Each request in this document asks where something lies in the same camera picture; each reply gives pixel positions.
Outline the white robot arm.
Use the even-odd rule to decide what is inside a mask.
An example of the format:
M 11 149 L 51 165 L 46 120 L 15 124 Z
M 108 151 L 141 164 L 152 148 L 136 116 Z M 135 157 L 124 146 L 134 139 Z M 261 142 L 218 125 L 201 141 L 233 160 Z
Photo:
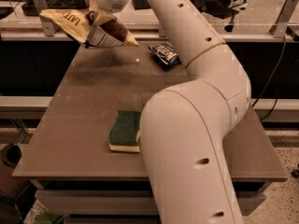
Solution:
M 111 13 L 128 2 L 95 1 Z M 243 224 L 222 142 L 249 108 L 248 75 L 190 0 L 147 1 L 191 78 L 153 95 L 141 115 L 162 224 Z

